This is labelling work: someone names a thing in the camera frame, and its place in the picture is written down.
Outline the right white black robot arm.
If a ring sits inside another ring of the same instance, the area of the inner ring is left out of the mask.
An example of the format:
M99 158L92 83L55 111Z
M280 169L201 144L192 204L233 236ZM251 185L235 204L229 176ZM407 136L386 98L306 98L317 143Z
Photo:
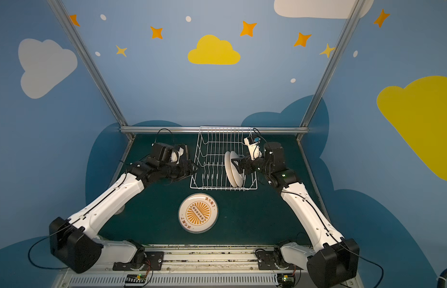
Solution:
M249 154L238 157L234 151L225 153L227 178L238 186L245 174L259 172L269 185L293 210L302 224L312 247L289 242L277 249L280 267L295 265L308 272L318 288L331 288L357 275L360 248L353 239L346 240L328 221L295 171L287 168L284 149L278 142L259 148L247 140Z

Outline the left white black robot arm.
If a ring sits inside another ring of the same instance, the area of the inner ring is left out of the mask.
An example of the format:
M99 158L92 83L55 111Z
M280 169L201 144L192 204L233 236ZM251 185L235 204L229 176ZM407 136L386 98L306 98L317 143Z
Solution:
M97 236L107 221L137 194L161 180L181 181L197 166L187 145L154 143L150 154L130 164L127 171L105 192L67 219L57 217L49 226L51 254L77 274L96 264L115 268L147 270L147 256L141 244L103 241Z

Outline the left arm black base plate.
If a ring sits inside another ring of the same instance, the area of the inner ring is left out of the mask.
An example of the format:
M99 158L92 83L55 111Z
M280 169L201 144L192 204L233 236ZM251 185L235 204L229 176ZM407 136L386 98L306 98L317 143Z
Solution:
M137 252L128 262L115 262L113 271L160 271L164 252Z

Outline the white round plate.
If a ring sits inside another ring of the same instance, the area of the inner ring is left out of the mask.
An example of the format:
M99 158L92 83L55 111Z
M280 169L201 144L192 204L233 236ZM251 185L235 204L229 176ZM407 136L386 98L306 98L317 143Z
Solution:
M210 230L217 222L218 215L216 200L204 193L190 195L179 208L179 222L182 228L192 234Z
M231 168L230 155L231 155L231 152L229 152L229 151L227 151L225 153L225 157L224 157L224 160L225 160L225 171L226 171L226 174L227 174L227 179L230 182L231 186L232 187L237 187L237 183L234 180L233 171L232 171L232 168Z
M237 170L236 165L232 162L232 160L234 160L234 159L236 159L238 157L239 156L236 154L235 151L231 151L230 152L230 168L231 168L231 171L233 173L234 181L236 182L238 187L242 187L243 183L244 183L245 176L244 176L244 174L240 174L239 173L239 171Z

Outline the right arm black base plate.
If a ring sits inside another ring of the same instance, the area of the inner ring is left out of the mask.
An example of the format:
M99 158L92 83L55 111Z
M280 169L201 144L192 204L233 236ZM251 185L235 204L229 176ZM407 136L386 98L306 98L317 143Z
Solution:
M295 270L300 269L294 264L288 264L279 250L255 250L259 270Z

